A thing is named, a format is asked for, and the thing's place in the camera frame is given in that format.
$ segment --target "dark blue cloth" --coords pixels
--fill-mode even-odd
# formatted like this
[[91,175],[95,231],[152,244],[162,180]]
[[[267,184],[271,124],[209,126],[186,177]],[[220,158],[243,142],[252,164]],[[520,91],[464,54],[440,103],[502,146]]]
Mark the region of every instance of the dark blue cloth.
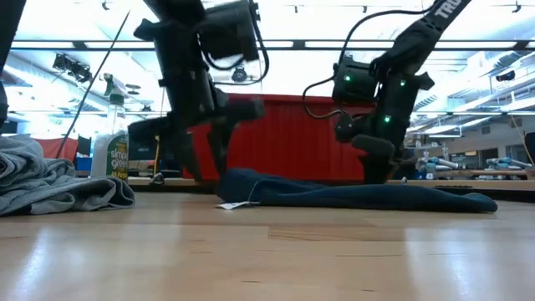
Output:
[[262,206],[338,207],[431,212],[495,212],[487,196],[464,196],[432,188],[401,185],[325,186],[231,169],[220,181],[217,195],[224,202],[260,202]]

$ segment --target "wall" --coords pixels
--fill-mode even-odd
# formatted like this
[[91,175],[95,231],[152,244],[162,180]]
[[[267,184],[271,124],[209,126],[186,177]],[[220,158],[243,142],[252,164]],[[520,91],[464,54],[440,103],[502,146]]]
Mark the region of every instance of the wall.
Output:
[[[522,116],[522,126],[519,129],[522,133],[535,131],[535,116]],[[499,156],[507,156],[507,146],[522,144],[522,137],[517,130],[505,123],[491,124],[491,133],[487,135],[482,135],[480,126],[476,131],[466,131],[463,135],[463,138],[443,141],[450,154],[497,148]],[[441,152],[441,149],[434,149],[431,156],[441,156]]]

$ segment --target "cable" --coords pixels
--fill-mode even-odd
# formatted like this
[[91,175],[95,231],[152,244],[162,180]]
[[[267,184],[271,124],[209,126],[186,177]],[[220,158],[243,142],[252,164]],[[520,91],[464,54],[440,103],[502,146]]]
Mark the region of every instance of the cable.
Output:
[[517,121],[512,115],[511,115],[511,120],[512,120],[512,123],[515,125],[515,129],[517,129],[517,132],[520,135],[520,138],[522,139],[522,144],[524,145],[524,150],[526,150],[527,158],[529,158],[529,161],[532,164],[532,166],[535,166],[535,162],[533,162],[532,155],[529,153],[529,149],[527,148],[527,145],[526,145],[526,136],[522,134],[520,129],[518,129]]
[[307,88],[305,88],[305,90],[303,91],[303,97],[301,98],[302,100],[302,103],[303,103],[303,108],[304,110],[307,112],[308,116],[314,118],[314,119],[317,119],[317,120],[322,120],[322,119],[327,119],[327,118],[331,118],[332,116],[335,116],[335,115],[338,115],[338,114],[342,114],[344,111],[342,109],[340,110],[334,110],[326,115],[315,115],[314,113],[312,113],[312,111],[308,108],[307,106],[307,102],[305,101],[305,97],[307,96],[307,92],[312,89],[313,87],[317,87],[319,85],[322,85],[322,84],[325,84],[325,83],[328,83],[329,81],[333,80],[334,79],[334,76],[328,78],[328,79],[324,79],[324,80],[321,80],[317,83],[314,83],[314,84],[311,84],[309,85]]
[[349,30],[349,33],[348,33],[348,36],[347,38],[345,38],[345,41],[344,41],[344,46],[342,47],[342,50],[340,51],[340,57],[339,57],[339,60],[338,60],[338,63],[341,64],[342,63],[342,60],[344,59],[344,54],[345,54],[345,51],[348,47],[348,44],[349,44],[349,41],[351,40],[351,37],[353,36],[353,33],[354,31],[360,26],[362,25],[362,23],[372,19],[372,18],[376,18],[376,17],[381,17],[381,16],[386,16],[386,15],[390,15],[390,14],[407,14],[407,15],[419,15],[419,14],[423,14],[423,13],[428,13],[430,12],[434,7],[435,5],[437,5],[441,0],[435,0],[433,2],[433,4],[431,4],[428,8],[424,9],[424,10],[421,10],[421,11],[407,11],[407,10],[402,10],[402,9],[393,9],[393,10],[389,10],[389,11],[384,11],[384,12],[378,12],[378,13],[372,13],[362,19],[360,19],[350,30]]
[[65,137],[61,141],[61,145],[59,146],[58,153],[56,154],[56,159],[58,159],[59,156],[61,155],[61,151],[65,147],[65,143],[67,142],[67,139],[69,138],[70,132],[73,131],[74,124],[76,124],[76,120],[78,120],[78,117],[80,116],[80,112],[82,111],[82,108],[84,108],[85,99],[87,98],[87,96],[88,96],[88,94],[89,94],[89,92],[91,90],[91,87],[93,87],[93,84],[94,84],[95,80],[99,77],[100,70],[102,69],[102,67],[104,67],[104,63],[106,63],[106,59],[108,59],[108,57],[110,56],[111,49],[113,49],[113,47],[115,46],[115,43],[119,39],[119,35],[123,31],[123,27],[125,26],[126,20],[128,19],[129,16],[130,16],[130,10],[126,14],[125,20],[123,20],[123,23],[120,25],[119,30],[117,31],[117,34],[115,35],[115,38],[114,38],[113,42],[111,43],[110,49],[108,49],[108,52],[104,56],[104,59],[102,60],[102,63],[100,63],[100,66],[97,69],[97,72],[94,74],[93,79],[91,79],[91,81],[89,82],[89,86],[85,90],[85,93],[84,93],[84,96],[82,97],[82,100],[80,100],[79,107],[78,107],[78,110],[76,111],[76,115],[74,116],[73,122],[71,123],[69,129],[67,130],[67,134],[65,135]]
[[[376,17],[381,17],[381,16],[385,16],[385,15],[389,15],[389,14],[408,14],[408,15],[419,15],[419,14],[423,14],[423,13],[428,13],[430,12],[434,7],[435,5],[437,5],[441,0],[435,0],[433,2],[433,4],[431,6],[429,6],[428,8],[424,9],[424,10],[421,10],[421,11],[407,11],[407,10],[401,10],[401,9],[394,9],[394,10],[389,10],[389,11],[384,11],[384,12],[379,12],[379,13],[372,13],[362,19],[360,19],[350,30],[349,30],[349,33],[348,33],[348,36],[345,38],[344,40],[344,46],[342,47],[342,50],[340,51],[340,57],[339,57],[339,61],[338,61],[338,64],[341,64],[342,63],[342,60],[344,59],[344,55],[345,55],[345,51],[348,47],[348,44],[349,44],[349,41],[351,40],[351,37],[353,36],[353,33],[354,31],[360,26],[362,25],[364,22],[372,19],[372,18],[376,18]],[[342,109],[340,110],[334,110],[326,115],[321,115],[321,116],[318,116],[318,115],[315,115],[313,114],[310,109],[307,107],[307,104],[306,104],[306,101],[305,101],[305,98],[306,98],[306,94],[307,94],[307,91],[313,87],[316,87],[316,86],[319,86],[321,84],[325,84],[325,83],[328,83],[330,80],[334,79],[336,77],[336,74],[332,77],[330,77],[329,79],[325,79],[325,80],[322,80],[318,83],[315,83],[315,84],[311,84],[309,85],[304,91],[303,91],[303,98],[302,98],[302,101],[303,101],[303,107],[305,109],[305,111],[307,112],[307,114],[309,116],[311,116],[312,118],[314,119],[326,119],[326,118],[330,118],[334,115],[338,115],[338,114],[341,114],[343,113],[344,111]]]
[[53,84],[57,79],[59,79],[61,77],[61,75],[65,74],[65,70],[61,71],[58,76],[56,76],[51,82],[50,84]]
[[245,85],[251,85],[251,84],[260,83],[261,81],[263,81],[266,78],[266,75],[268,75],[268,72],[269,72],[268,50],[266,49],[266,46],[264,45],[264,40],[262,38],[262,34],[260,33],[260,28],[258,28],[258,22],[255,19],[255,16],[252,16],[252,27],[254,29],[254,33],[257,35],[258,43],[260,44],[260,51],[262,51],[262,56],[264,57],[265,67],[264,67],[264,72],[262,73],[262,76],[260,76],[259,79],[253,80],[252,82],[246,83],[246,84],[244,84],[244,83],[240,83],[240,84],[236,84],[236,83],[221,83],[221,82],[214,82],[214,84],[245,86]]

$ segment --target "wooden table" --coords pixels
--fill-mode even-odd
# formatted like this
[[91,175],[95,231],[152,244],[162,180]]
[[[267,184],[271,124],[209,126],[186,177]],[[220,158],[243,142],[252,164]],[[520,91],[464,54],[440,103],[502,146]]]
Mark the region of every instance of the wooden table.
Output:
[[135,209],[0,219],[0,299],[530,300],[535,207],[496,214],[258,207],[137,194]]
[[[148,186],[151,179],[131,177],[128,183],[131,186]],[[198,186],[200,183],[193,179],[171,178],[166,179],[165,186]],[[400,185],[401,181],[388,181],[388,184]],[[499,180],[413,180],[409,185],[436,187],[436,188],[468,188],[481,190],[499,190],[499,191],[535,191],[535,181],[499,181]]]

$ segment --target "ceiling light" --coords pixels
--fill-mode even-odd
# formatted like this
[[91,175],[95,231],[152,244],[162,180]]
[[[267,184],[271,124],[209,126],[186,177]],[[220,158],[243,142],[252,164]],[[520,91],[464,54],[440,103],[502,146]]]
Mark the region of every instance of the ceiling light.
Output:
[[[106,48],[109,49],[113,42],[99,41],[99,42],[86,42],[85,47],[87,48]],[[144,41],[124,41],[124,42],[115,42],[114,48],[135,48],[135,49],[153,49],[154,43],[144,42]]]
[[412,131],[417,131],[421,128],[425,127],[425,125],[416,125],[416,126],[412,126],[410,128],[407,129],[408,132],[412,132]]
[[429,138],[461,138],[462,135],[429,135]]
[[478,125],[480,124],[481,122],[485,122],[487,120],[491,119],[491,117],[484,117],[484,118],[480,118],[480,119],[476,119],[476,120],[472,120],[472,121],[468,121],[466,122],[465,124],[461,125],[462,127],[468,127],[468,126],[473,126],[473,125]]
[[523,112],[515,111],[515,112],[508,112],[507,114],[508,115],[513,115],[513,116],[535,116],[535,111],[533,111],[533,112],[530,112],[530,111],[523,111]]
[[510,41],[470,41],[470,42],[450,42],[442,41],[436,43],[435,48],[512,48],[517,42]]
[[470,110],[470,109],[475,109],[476,107],[480,106],[480,105],[483,105],[484,103],[486,103],[489,99],[487,98],[482,98],[482,99],[478,99],[478,100],[473,100],[467,104],[463,104],[463,105],[459,105],[458,107],[456,107],[455,109],[453,109],[453,111],[455,112],[462,112],[462,111],[466,111],[466,110]]
[[13,41],[13,43],[11,44],[11,48],[40,48],[40,49],[43,49],[43,48],[51,48],[51,49],[56,49],[56,48],[74,48],[74,45],[70,42],[47,42],[47,41],[43,41],[43,42],[24,42],[24,41]]
[[[339,41],[313,41],[305,42],[306,48],[342,48],[344,42]],[[358,41],[349,42],[348,48],[392,48],[394,42],[392,41]]]
[[468,115],[468,116],[498,116],[502,112],[454,112],[453,115]]
[[264,41],[266,48],[291,48],[293,47],[292,41]]
[[520,110],[532,105],[535,105],[535,98],[513,101],[511,104],[501,107],[501,110],[506,112],[510,110]]
[[437,134],[437,133],[442,133],[442,132],[445,132],[445,131],[448,131],[448,130],[453,130],[457,127],[457,125],[439,125],[439,126],[435,126],[435,127],[432,127],[428,130],[425,130],[424,133],[426,134]]

